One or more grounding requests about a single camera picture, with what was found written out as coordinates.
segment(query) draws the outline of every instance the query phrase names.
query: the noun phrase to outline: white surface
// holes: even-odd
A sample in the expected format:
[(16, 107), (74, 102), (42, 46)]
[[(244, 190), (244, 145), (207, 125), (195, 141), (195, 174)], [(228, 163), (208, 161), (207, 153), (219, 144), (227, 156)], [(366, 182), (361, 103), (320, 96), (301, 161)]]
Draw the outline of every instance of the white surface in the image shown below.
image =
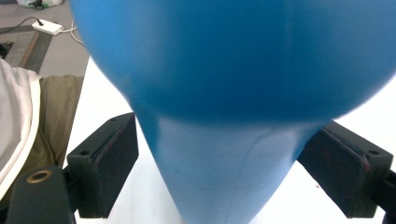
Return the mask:
[[(396, 78), (369, 103), (337, 120), (353, 132), (396, 155)], [(89, 61), (68, 151), (108, 119), (131, 111), (117, 90)], [(107, 220), (78, 219), (78, 223), (182, 223), (181, 217), (152, 159), (138, 127), (140, 156)], [(346, 219), (318, 183), (296, 162), (254, 223), (380, 224), (374, 219)]]

